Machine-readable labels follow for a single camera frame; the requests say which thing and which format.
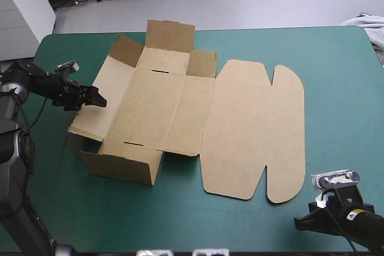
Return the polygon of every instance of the black robotic arm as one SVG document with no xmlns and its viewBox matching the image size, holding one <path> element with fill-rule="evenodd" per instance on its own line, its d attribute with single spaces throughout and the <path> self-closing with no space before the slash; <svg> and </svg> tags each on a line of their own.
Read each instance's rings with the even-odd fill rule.
<svg viewBox="0 0 384 256">
<path fill-rule="evenodd" d="M 26 195 L 34 173 L 34 144 L 22 104 L 30 92 L 52 100 L 64 110 L 82 104 L 105 107 L 107 101 L 94 86 L 80 85 L 68 75 L 79 69 L 74 61 L 47 73 L 31 61 L 18 60 L 0 74 L 0 221 L 26 255 L 75 255 L 68 245 L 58 245 Z M 26 122 L 17 120 L 21 112 Z"/>
</svg>

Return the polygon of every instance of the cardboard box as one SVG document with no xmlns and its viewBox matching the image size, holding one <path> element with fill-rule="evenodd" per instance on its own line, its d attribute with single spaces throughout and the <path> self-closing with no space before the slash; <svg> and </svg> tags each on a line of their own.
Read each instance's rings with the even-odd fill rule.
<svg viewBox="0 0 384 256">
<path fill-rule="evenodd" d="M 116 39 L 94 82 L 107 107 L 84 106 L 69 129 L 103 142 L 83 152 L 91 174 L 153 185 L 163 151 L 199 154 L 217 59 L 193 43 L 193 25 L 154 20 L 145 47 Z"/>
<path fill-rule="evenodd" d="M 164 151 L 200 154 L 208 192 L 249 199 L 267 166 L 268 197 L 292 198 L 305 175 L 300 79 L 280 65 L 271 85 L 247 61 L 215 79 L 216 53 L 193 43 L 193 25 L 154 20 L 145 46 L 116 39 L 94 82 L 107 107 L 82 107 L 69 128 L 103 142 L 82 152 L 90 174 L 153 185 Z"/>
</svg>

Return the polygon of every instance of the white cabinet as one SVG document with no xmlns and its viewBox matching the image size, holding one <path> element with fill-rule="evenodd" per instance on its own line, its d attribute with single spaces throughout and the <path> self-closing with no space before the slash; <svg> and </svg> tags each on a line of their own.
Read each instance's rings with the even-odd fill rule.
<svg viewBox="0 0 384 256">
<path fill-rule="evenodd" d="M 55 19 L 48 0 L 0 0 L 0 61 L 35 56 Z"/>
</svg>

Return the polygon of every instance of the box slot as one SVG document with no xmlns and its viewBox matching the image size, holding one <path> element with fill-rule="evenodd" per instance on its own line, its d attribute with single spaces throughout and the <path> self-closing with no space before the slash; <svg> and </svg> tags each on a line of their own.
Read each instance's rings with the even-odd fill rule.
<svg viewBox="0 0 384 256">
<path fill-rule="evenodd" d="M 136 146 L 144 146 L 143 144 L 137 144 L 137 143 L 132 143 L 132 142 L 123 142 L 124 144 L 132 144 Z"/>
<path fill-rule="evenodd" d="M 152 69 L 152 71 L 153 71 L 153 72 L 160 72 L 160 73 L 169 73 L 168 71 L 153 70 L 153 69 Z"/>
</svg>

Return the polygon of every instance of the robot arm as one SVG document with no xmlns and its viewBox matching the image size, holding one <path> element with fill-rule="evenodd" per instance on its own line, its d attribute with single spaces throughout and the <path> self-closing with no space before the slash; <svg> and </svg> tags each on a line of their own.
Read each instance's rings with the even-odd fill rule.
<svg viewBox="0 0 384 256">
<path fill-rule="evenodd" d="M 30 92 L 52 100 L 64 110 L 79 110 L 82 104 L 105 107 L 107 101 L 93 86 L 83 86 L 68 75 L 78 65 L 58 65 L 46 73 L 27 60 L 19 60 L 0 74 L 0 222 L 26 255 L 75 255 L 75 250 L 58 245 L 26 195 L 34 172 L 34 145 L 29 127 L 17 121 Z"/>
<path fill-rule="evenodd" d="M 295 218 L 295 226 L 302 231 L 343 236 L 383 256 L 384 218 L 375 214 L 372 205 L 364 204 L 358 182 L 359 175 L 351 170 L 314 175 L 313 185 L 322 193 L 309 204 L 307 216 Z"/>
</svg>

